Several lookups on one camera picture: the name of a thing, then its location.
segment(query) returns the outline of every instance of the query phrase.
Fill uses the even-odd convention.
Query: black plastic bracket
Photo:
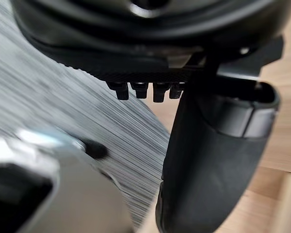
[[[257,50],[252,49],[251,51],[250,48],[242,48],[239,53],[243,52],[243,57],[220,64],[217,75],[227,78],[257,80],[263,66],[282,57],[283,48],[283,36],[271,40]]]

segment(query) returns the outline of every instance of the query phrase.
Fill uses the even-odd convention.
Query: wooden floor
[[[285,30],[285,39],[284,58],[266,66],[261,75],[262,80],[279,89],[283,99],[274,133],[251,184],[218,233],[269,232],[284,174],[291,172],[291,21]],[[171,131],[178,100],[169,100],[168,93],[165,99],[160,105],[153,103],[149,97],[147,104]],[[157,232],[153,219],[154,215],[150,213],[142,233]]]

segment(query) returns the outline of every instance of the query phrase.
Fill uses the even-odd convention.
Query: black curved handle
[[[226,93],[192,89],[181,98],[157,204],[161,233],[214,232],[255,172],[279,95],[266,83]]]

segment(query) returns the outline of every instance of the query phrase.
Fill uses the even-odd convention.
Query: metallic surface
[[[77,139],[57,130],[21,130],[17,135],[23,140],[7,139],[7,147],[2,146],[4,139],[0,139],[1,164],[20,165],[42,175],[47,169],[52,173],[55,187],[20,233],[132,231],[132,221],[120,191],[101,175],[95,161],[75,146]],[[7,156],[14,159],[6,161]]]

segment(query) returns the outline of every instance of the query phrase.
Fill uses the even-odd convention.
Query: blurred fabric
[[[132,91],[119,101],[104,82],[34,49],[0,0],[0,135],[45,126],[107,146],[100,163],[119,180],[138,226],[159,187],[169,133]]]

